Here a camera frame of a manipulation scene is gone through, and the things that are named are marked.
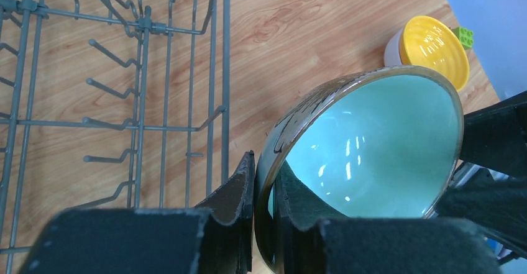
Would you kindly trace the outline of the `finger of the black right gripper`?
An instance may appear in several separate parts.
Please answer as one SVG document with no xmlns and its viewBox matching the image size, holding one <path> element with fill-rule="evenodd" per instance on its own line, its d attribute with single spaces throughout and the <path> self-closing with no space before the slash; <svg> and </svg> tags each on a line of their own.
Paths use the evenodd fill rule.
<svg viewBox="0 0 527 274">
<path fill-rule="evenodd" d="M 526 177 L 526 91 L 464 116 L 460 159 Z"/>
<path fill-rule="evenodd" d="M 463 176 L 448 187 L 434 210 L 440 217 L 466 219 L 511 252 L 500 260 L 526 258 L 526 179 L 488 169 Z"/>
</svg>

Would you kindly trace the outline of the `grey wire dish rack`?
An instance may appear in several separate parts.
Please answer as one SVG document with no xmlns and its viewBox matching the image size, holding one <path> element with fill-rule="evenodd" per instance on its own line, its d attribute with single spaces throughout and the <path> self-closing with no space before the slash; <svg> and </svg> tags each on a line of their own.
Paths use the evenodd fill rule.
<svg viewBox="0 0 527 274">
<path fill-rule="evenodd" d="M 189 208 L 229 176 L 230 0 L 1 0 L 1 272 L 69 209 Z"/>
</svg>

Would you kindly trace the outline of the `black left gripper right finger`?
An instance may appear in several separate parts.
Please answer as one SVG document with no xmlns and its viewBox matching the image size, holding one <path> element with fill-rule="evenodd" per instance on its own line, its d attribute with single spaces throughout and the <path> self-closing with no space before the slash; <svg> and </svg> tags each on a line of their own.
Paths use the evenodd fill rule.
<svg viewBox="0 0 527 274">
<path fill-rule="evenodd" d="M 345 217 L 287 164 L 274 187 L 279 273 L 500 273 L 469 221 Z"/>
</svg>

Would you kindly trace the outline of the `teal and yellow bowls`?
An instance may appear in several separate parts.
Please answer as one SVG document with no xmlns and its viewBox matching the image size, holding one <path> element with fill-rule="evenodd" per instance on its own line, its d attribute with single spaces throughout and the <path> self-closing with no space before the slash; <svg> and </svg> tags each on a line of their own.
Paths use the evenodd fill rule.
<svg viewBox="0 0 527 274">
<path fill-rule="evenodd" d="M 269 132 L 255 178 L 255 238 L 277 269 L 272 194 L 281 171 L 345 217 L 429 218 L 460 156 L 463 108 L 423 66 L 344 75 L 303 96 Z"/>
</svg>

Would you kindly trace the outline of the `white bowl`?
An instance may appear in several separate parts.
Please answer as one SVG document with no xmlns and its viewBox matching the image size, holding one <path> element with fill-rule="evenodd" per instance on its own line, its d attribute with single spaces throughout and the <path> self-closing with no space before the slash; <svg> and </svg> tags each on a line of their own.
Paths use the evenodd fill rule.
<svg viewBox="0 0 527 274">
<path fill-rule="evenodd" d="M 400 39 L 403 29 L 400 29 L 387 43 L 383 54 L 385 67 L 404 65 L 400 54 Z"/>
</svg>

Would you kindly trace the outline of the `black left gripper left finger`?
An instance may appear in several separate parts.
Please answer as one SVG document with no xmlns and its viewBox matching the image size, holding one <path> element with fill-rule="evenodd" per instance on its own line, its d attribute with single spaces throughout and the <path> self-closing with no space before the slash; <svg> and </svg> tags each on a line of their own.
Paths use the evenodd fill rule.
<svg viewBox="0 0 527 274">
<path fill-rule="evenodd" d="M 44 227 L 21 273 L 248 273 L 254 153 L 192 208 L 68 209 Z"/>
</svg>

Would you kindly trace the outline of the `yellow bowl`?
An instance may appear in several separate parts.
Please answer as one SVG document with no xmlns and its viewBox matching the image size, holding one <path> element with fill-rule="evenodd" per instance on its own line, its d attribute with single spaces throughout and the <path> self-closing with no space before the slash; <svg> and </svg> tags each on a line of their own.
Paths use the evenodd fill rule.
<svg viewBox="0 0 527 274">
<path fill-rule="evenodd" d="M 457 91 L 470 75 L 467 50 L 451 28 L 430 16 L 416 16 L 404 26 L 400 54 L 404 65 L 424 66 L 446 77 Z"/>
</svg>

